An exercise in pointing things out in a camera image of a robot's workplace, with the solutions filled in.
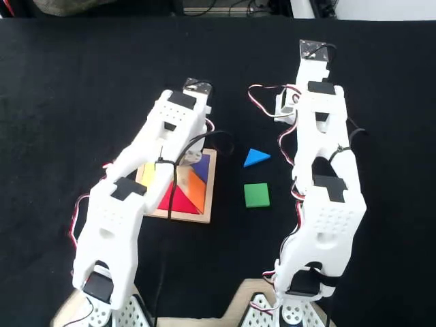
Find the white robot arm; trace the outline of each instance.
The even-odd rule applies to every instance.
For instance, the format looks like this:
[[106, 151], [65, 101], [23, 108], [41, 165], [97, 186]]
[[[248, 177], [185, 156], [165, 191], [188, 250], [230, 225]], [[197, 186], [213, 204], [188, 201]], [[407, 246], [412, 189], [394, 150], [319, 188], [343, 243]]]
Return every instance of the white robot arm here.
[[[73, 273], [73, 286], [91, 300], [118, 310], [133, 294], [142, 216], [159, 205], [172, 180], [173, 167], [156, 164], [149, 188], [126, 176], [159, 158], [176, 161], [192, 138], [206, 132], [210, 91], [209, 83], [193, 79], [187, 80], [183, 92], [164, 91], [133, 142], [108, 165], [106, 177], [91, 189]], [[184, 164], [201, 159], [203, 144], [201, 139], [187, 151]]]
[[[366, 211], [348, 140], [344, 92], [326, 81], [328, 46], [333, 45], [300, 41], [296, 84], [276, 97], [275, 120], [296, 127], [298, 150], [295, 160], [287, 161], [293, 166], [291, 192], [300, 228], [283, 241], [274, 270], [265, 273], [276, 294], [275, 326], [306, 326], [304, 303], [333, 294]], [[326, 159], [336, 176], [315, 175], [317, 157]], [[290, 308], [298, 309], [291, 314]]]

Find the wooden base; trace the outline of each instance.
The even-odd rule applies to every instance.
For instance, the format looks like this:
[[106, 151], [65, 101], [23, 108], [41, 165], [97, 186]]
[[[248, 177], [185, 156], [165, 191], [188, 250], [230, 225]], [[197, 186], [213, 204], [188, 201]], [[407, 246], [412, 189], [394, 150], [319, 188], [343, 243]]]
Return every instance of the wooden base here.
[[[275, 297], [273, 289], [263, 279], [245, 279], [235, 293], [227, 311], [222, 318], [171, 318], [160, 317], [157, 320], [159, 327], [237, 327], [239, 321], [243, 317], [245, 309], [253, 295], [253, 293], [264, 293], [269, 303], [274, 303]], [[86, 302], [85, 297], [79, 291], [74, 291], [73, 294], [65, 301], [59, 309], [53, 320], [52, 327], [62, 327], [70, 322], [74, 313]], [[319, 317], [323, 322], [326, 321], [326, 314], [315, 303], [311, 303]]]

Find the table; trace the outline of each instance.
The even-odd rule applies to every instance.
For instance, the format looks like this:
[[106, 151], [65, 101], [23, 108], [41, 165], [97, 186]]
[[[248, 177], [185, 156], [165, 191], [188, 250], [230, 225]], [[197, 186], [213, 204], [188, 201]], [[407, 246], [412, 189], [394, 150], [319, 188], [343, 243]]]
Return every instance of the table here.
[[[294, 81], [304, 38], [337, 45], [331, 79], [370, 133], [354, 143], [368, 211], [333, 318], [338, 326], [423, 325], [435, 308], [435, 32], [436, 22], [1, 20], [3, 324], [45, 326], [69, 296], [74, 200], [136, 135], [161, 91], [180, 89], [188, 76], [213, 81], [211, 118], [234, 134], [235, 153], [217, 158], [210, 225], [144, 219], [136, 285], [153, 303], [159, 245], [170, 235], [161, 314], [222, 315], [243, 279], [273, 266], [296, 223], [290, 170], [276, 145], [285, 127], [259, 112], [246, 89]], [[295, 139], [287, 146], [295, 151]], [[250, 147], [272, 159], [242, 169]], [[243, 184], [259, 182], [270, 185], [271, 206], [247, 210]]]

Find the green square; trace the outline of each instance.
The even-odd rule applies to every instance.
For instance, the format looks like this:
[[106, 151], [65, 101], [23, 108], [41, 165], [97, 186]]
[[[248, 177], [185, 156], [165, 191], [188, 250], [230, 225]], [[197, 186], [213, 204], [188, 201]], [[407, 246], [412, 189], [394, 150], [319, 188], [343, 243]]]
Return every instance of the green square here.
[[259, 208], [270, 206], [270, 196], [268, 193], [268, 184], [245, 184], [245, 206], [247, 208]]

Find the orange triangle piece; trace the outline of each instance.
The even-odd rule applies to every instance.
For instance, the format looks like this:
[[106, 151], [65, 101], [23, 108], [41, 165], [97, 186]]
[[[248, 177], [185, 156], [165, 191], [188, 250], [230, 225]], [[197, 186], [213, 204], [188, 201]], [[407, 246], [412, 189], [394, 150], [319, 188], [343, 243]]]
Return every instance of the orange triangle piece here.
[[[168, 187], [165, 196], [163, 197], [158, 209], [168, 210], [170, 203], [170, 194], [171, 194], [172, 182]], [[196, 206], [192, 204], [191, 201], [186, 197], [186, 195], [182, 192], [180, 187], [176, 186], [176, 191], [174, 192], [174, 201], [172, 203], [172, 210], [177, 211], [179, 213], [193, 213], [198, 215], [198, 210]]]
[[201, 178], [198, 177], [193, 170], [189, 171], [188, 189], [185, 193], [192, 204], [203, 213], [204, 199], [206, 197], [206, 184], [204, 184]]

